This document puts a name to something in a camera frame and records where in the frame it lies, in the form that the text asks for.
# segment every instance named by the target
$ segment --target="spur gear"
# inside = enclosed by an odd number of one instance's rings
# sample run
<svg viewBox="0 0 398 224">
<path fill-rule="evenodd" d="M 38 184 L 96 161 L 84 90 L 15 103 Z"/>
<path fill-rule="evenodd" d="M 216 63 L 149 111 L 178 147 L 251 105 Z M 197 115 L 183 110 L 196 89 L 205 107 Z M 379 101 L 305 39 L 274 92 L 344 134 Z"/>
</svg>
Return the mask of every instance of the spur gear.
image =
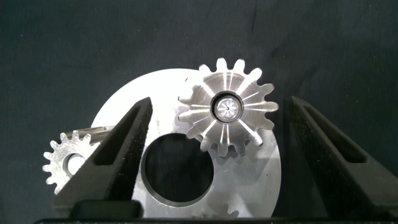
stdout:
<svg viewBox="0 0 398 224">
<path fill-rule="evenodd" d="M 76 174 L 77 170 L 91 156 L 100 143 L 90 145 L 91 135 L 86 134 L 82 140 L 79 139 L 79 132 L 73 131 L 71 140 L 65 133 L 61 133 L 61 144 L 51 141 L 50 145 L 54 152 L 45 152 L 44 157 L 50 164 L 43 166 L 43 171 L 51 172 L 51 176 L 46 180 L 47 184 L 57 184 L 54 193 L 59 191 L 67 184 L 70 178 Z"/>
<path fill-rule="evenodd" d="M 239 155 L 244 155 L 247 140 L 257 146 L 262 144 L 258 129 L 272 130 L 274 127 L 265 113 L 278 110 L 278 104 L 264 99 L 274 86 L 259 86 L 261 69 L 256 68 L 246 75 L 242 59 L 232 70 L 228 70 L 223 58 L 219 58 L 216 65 L 216 72 L 201 65 L 201 75 L 185 81 L 187 88 L 178 100 L 188 105 L 189 110 L 178 119 L 192 123 L 187 137 L 201 136 L 202 151 L 217 148 L 218 155 L 225 157 L 228 148 L 234 147 Z"/>
</svg>

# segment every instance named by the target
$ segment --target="gear hub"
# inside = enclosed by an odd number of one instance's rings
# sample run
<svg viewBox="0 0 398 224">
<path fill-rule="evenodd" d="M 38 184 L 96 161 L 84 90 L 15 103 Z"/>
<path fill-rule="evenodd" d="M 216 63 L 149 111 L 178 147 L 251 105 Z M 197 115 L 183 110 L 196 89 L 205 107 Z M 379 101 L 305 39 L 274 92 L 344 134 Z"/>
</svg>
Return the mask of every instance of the gear hub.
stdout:
<svg viewBox="0 0 398 224">
<path fill-rule="evenodd" d="M 217 148 L 218 155 L 225 157 L 228 148 L 234 147 L 239 155 L 244 155 L 247 140 L 257 146 L 262 144 L 258 129 L 274 127 L 265 113 L 276 111 L 278 104 L 264 99 L 274 90 L 273 84 L 257 84 L 262 73 L 260 68 L 249 75 L 243 70 L 244 60 L 239 59 L 234 68 L 228 70 L 225 59 L 219 58 L 216 72 L 202 65 L 201 75 L 186 80 L 186 89 L 178 100 L 190 109 L 178 119 L 192 123 L 188 138 L 202 136 L 202 151 Z"/>
</svg>

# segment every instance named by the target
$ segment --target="dark fabric background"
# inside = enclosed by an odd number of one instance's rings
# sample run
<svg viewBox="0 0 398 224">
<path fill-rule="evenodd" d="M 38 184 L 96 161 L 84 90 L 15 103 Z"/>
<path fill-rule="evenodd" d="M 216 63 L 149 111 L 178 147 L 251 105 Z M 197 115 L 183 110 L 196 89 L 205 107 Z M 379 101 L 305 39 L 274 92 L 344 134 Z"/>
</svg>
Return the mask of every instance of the dark fabric background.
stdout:
<svg viewBox="0 0 398 224">
<path fill-rule="evenodd" d="M 275 85 L 282 157 L 295 95 L 398 175 L 397 12 L 395 0 L 0 1 L 0 223 L 53 215 L 51 139 L 89 127 L 140 75 L 218 57 Z"/>
</svg>

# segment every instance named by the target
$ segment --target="metal plate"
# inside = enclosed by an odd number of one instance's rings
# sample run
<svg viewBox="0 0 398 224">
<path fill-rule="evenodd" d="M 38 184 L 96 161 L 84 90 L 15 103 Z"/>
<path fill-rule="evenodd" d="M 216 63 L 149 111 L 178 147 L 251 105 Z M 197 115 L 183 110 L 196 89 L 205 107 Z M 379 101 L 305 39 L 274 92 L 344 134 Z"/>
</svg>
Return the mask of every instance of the metal plate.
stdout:
<svg viewBox="0 0 398 224">
<path fill-rule="evenodd" d="M 115 125 L 135 102 L 151 97 L 154 112 L 144 146 L 145 157 L 147 147 L 158 137 L 186 134 L 189 130 L 188 123 L 177 119 L 181 112 L 188 110 L 178 101 L 178 96 L 185 80 L 198 72 L 168 69 L 131 81 L 104 104 L 91 127 Z M 156 194 L 146 180 L 141 162 L 132 199 L 140 201 L 144 217 L 270 217 L 280 189 L 280 156 L 274 133 L 260 129 L 259 134 L 264 144 L 258 147 L 249 143 L 243 157 L 232 152 L 220 158 L 215 150 L 209 150 L 214 177 L 200 198 L 177 203 Z"/>
</svg>

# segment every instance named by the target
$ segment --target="black plastic jaw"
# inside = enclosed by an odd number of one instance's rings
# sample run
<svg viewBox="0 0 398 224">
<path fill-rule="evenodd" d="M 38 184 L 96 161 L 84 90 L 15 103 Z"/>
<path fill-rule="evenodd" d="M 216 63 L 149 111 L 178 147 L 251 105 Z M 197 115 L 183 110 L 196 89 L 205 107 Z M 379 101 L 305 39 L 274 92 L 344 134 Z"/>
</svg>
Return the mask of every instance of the black plastic jaw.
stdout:
<svg viewBox="0 0 398 224">
<path fill-rule="evenodd" d="M 289 113 L 330 218 L 396 217 L 397 177 L 306 101 Z"/>
<path fill-rule="evenodd" d="M 121 202 L 133 203 L 126 209 L 136 210 L 131 217 L 139 215 L 136 208 L 131 208 L 137 203 L 131 201 L 131 196 L 151 116 L 150 98 L 137 102 L 127 112 L 55 198 L 58 217 L 70 217 L 74 206 L 85 200 L 96 208 L 103 208 L 102 203 L 93 200 L 118 201 L 118 206 Z"/>
</svg>

